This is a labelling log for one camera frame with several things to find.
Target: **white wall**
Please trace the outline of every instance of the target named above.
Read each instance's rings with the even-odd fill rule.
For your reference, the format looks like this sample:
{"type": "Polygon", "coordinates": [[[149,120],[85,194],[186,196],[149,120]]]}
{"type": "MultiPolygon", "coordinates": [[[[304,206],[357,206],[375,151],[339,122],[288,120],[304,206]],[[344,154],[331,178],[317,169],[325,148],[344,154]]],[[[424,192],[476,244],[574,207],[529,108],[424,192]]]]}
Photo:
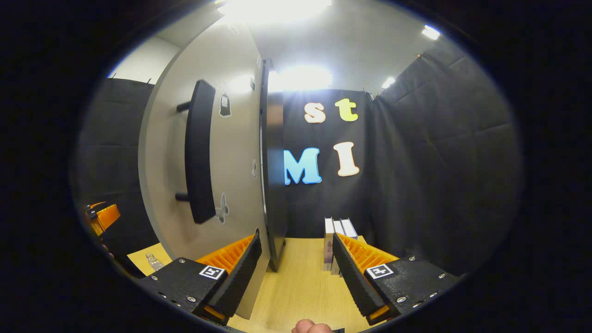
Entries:
{"type": "Polygon", "coordinates": [[[176,45],[152,37],[131,52],[109,74],[109,78],[115,75],[116,79],[129,79],[155,84],[166,65],[177,54],[180,48],[176,45]]]}

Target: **white ceiling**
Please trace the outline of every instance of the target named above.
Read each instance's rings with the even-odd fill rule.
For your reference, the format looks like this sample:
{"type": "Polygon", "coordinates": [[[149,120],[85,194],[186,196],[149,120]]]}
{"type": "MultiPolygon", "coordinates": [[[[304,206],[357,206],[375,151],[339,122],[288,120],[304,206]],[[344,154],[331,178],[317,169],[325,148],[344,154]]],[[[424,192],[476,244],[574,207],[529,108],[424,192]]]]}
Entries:
{"type": "MultiPolygon", "coordinates": [[[[196,22],[221,17],[213,8],[200,8],[157,36],[185,47],[202,31],[196,22]]],[[[332,0],[331,6],[308,19],[249,23],[249,28],[261,57],[272,59],[279,73],[297,65],[320,66],[332,74],[329,88],[364,88],[376,95],[387,77],[396,78],[433,42],[422,35],[425,24],[375,0],[332,0]]]]}

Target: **cabinet door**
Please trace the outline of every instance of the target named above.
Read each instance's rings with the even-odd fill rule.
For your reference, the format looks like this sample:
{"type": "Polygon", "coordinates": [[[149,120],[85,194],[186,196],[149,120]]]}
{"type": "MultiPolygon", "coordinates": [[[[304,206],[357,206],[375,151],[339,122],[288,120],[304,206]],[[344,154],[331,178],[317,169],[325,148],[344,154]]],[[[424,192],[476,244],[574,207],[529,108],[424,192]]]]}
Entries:
{"type": "MultiPolygon", "coordinates": [[[[224,19],[214,23],[181,50],[160,76],[146,107],[139,144],[140,185],[147,214],[171,258],[196,260],[259,228],[263,253],[236,311],[247,319],[270,258],[259,171],[261,72],[259,52],[247,26],[224,19]],[[210,178],[217,210],[223,208],[222,195],[226,198],[229,211],[223,223],[214,216],[197,224],[189,203],[175,199],[175,193],[187,192],[188,114],[177,112],[176,106],[191,99],[198,80],[215,89],[213,108],[201,108],[201,112],[211,112],[210,174],[201,176],[210,178]]],[[[196,117],[192,121],[199,120],[199,114],[192,116],[196,117]]]]}

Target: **book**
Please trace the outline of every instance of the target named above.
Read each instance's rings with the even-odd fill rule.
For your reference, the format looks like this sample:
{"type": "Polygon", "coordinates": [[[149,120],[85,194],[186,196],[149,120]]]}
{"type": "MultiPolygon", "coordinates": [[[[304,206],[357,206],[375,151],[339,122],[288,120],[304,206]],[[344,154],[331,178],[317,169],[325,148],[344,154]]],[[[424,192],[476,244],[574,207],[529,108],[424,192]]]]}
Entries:
{"type": "MultiPolygon", "coordinates": [[[[333,227],[335,228],[336,233],[341,233],[345,235],[343,232],[343,226],[341,225],[340,220],[333,220],[333,227]]],[[[337,264],[337,260],[335,256],[333,257],[333,262],[331,263],[331,275],[338,275],[339,274],[339,265],[337,264]]]]}
{"type": "Polygon", "coordinates": [[[323,243],[323,271],[331,270],[333,262],[333,218],[325,217],[325,240],[323,243]]]}
{"type": "Polygon", "coordinates": [[[358,233],[356,233],[356,229],[353,228],[352,221],[350,221],[349,218],[341,219],[341,224],[343,225],[343,231],[347,237],[353,239],[358,238],[358,233]]]}

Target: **letter m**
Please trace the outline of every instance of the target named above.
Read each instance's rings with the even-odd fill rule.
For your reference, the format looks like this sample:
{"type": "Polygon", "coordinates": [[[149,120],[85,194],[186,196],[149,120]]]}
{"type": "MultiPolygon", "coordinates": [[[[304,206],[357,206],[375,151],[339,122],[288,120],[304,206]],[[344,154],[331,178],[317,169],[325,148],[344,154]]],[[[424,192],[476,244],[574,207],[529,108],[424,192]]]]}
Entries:
{"type": "Polygon", "coordinates": [[[320,152],[318,148],[307,148],[302,152],[300,160],[296,161],[290,151],[284,151],[284,183],[290,185],[290,177],[296,184],[302,178],[304,184],[317,184],[323,180],[318,175],[317,155],[320,152]]]}

